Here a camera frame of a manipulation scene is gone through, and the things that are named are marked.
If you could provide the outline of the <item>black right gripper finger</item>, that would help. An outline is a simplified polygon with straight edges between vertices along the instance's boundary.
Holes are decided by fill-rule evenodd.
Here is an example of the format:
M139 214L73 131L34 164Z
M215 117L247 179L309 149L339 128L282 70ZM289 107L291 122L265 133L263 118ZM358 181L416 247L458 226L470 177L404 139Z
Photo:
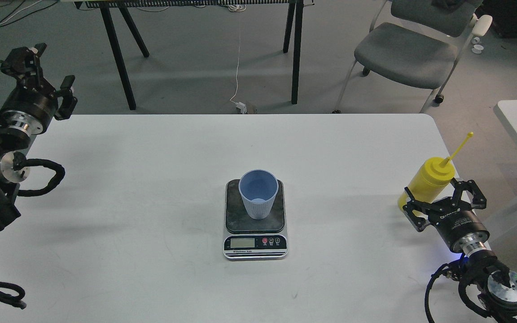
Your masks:
M429 216L441 212L439 205L417 200L409 187L404 188L408 201L403 205L403 212L418 232L423 232L430 225Z
M478 184L474 180L451 180L451 186L454 188L451 197L451 211L472 211L484 210L487 207L486 196L480 190ZM464 192L469 193L470 202L462 200Z

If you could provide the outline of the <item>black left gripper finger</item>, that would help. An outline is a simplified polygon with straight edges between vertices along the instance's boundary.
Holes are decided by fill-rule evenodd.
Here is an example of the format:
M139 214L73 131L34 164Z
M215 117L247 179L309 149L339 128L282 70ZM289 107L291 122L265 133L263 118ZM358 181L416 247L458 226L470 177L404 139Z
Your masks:
M20 87L42 90L47 85L40 64L45 49L46 43L12 49L6 59L0 61L0 71L14 78Z
M54 114L55 119L58 121L69 119L78 103L78 98L74 96L74 90L72 88L74 80L76 80L76 76L74 75L65 76L59 88L53 92L56 99L62 98L61 105Z

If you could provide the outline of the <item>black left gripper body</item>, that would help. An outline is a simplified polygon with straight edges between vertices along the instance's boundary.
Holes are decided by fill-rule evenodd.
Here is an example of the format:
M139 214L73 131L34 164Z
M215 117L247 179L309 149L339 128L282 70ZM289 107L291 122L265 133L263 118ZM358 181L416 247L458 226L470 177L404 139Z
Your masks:
M15 88L9 94L2 108L0 118L8 127L25 134L43 134L59 108L58 100L23 87Z

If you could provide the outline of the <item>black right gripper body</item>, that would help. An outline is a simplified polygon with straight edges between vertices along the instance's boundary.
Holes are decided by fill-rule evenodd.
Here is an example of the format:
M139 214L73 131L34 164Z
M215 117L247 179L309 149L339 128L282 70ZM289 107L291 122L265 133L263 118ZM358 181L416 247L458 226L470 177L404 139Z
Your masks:
M451 252L462 252L462 247L466 244L464 237L472 237L480 243L488 241L490 232L474 214L468 202L437 200L432 205L429 223L435 227Z

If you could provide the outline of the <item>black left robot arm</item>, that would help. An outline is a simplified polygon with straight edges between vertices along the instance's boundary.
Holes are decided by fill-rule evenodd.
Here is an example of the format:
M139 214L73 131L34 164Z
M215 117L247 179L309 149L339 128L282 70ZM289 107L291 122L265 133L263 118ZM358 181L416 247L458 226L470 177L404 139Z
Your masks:
M45 43L15 48L0 62L0 71L16 80L0 109L0 231L20 217L18 196L50 193L66 174L59 163L26 157L52 119L69 119L78 102L74 75L66 76L58 89L44 78L40 58L46 48Z

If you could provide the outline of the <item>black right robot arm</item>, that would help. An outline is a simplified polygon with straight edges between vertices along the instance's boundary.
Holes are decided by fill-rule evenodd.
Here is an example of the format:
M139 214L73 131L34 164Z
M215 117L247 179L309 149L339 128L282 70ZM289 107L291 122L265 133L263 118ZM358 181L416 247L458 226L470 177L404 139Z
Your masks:
M489 231L479 221L475 209L486 208L486 197L474 180L451 180L452 196L433 203L417 200L409 187L403 212L418 231L431 225L437 229L449 251L458 260L441 265L431 275L425 289L425 316L434 321L429 309L429 293L440 276L458 282L458 296L464 305L484 318L498 323L517 323L517 272L501 262L486 242Z

